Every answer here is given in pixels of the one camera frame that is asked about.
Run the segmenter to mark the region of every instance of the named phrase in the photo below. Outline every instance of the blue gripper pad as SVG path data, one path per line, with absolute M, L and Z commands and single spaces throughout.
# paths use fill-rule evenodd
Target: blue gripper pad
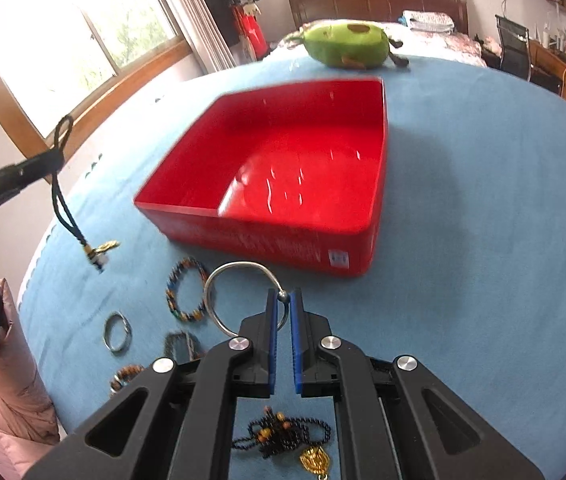
M 277 382 L 277 325 L 279 323 L 279 300 L 274 296 L 272 316 L 269 320 L 269 394 L 274 395 Z
M 297 389 L 297 394 L 301 394 L 301 382 L 303 378 L 303 370 L 301 366 L 303 365 L 303 359 L 300 355 L 301 351 L 301 336 L 298 332 L 299 323 L 303 322 L 302 319 L 298 319 L 297 312 L 297 293 L 296 291 L 291 292 L 289 295 L 289 322 L 292 328 L 292 364 L 294 367 L 294 385 Z

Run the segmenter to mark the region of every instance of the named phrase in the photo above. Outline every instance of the metal screw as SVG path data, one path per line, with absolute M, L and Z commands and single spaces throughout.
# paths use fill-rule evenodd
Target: metal screw
M 157 359 L 152 364 L 152 370 L 157 372 L 158 374 L 164 374 L 165 372 L 169 372 L 174 367 L 174 361 L 172 361 L 169 357 L 161 357 Z
M 411 372 L 412 370 L 414 370 L 417 364 L 417 360 L 411 355 L 402 355 L 396 361 L 396 365 L 401 368 L 401 370 L 405 370 L 406 372 Z
M 334 350 L 341 346 L 341 340 L 335 335 L 328 335 L 321 339 L 321 346 L 329 350 Z
M 246 337 L 238 336 L 230 339 L 229 345 L 232 350 L 245 350 L 250 345 L 250 340 Z

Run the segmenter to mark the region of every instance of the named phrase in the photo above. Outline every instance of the wooden headboard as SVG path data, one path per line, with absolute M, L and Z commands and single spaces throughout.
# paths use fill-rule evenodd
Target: wooden headboard
M 300 27 L 314 20 L 348 18 L 396 22 L 404 10 L 445 12 L 457 30 L 468 34 L 466 0 L 289 0 L 294 23 Z

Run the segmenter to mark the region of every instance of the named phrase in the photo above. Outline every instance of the label sticker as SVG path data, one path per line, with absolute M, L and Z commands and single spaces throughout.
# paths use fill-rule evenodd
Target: label sticker
M 349 269 L 349 254 L 347 251 L 337 251 L 330 249 L 327 251 L 330 258 L 330 265 L 332 267 L 339 267 L 340 269 Z

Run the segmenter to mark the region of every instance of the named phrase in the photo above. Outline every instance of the folded blanket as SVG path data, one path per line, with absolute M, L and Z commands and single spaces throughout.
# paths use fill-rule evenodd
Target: folded blanket
M 449 34 L 454 30 L 454 21 L 444 12 L 421 12 L 404 10 L 405 24 L 412 30 Z

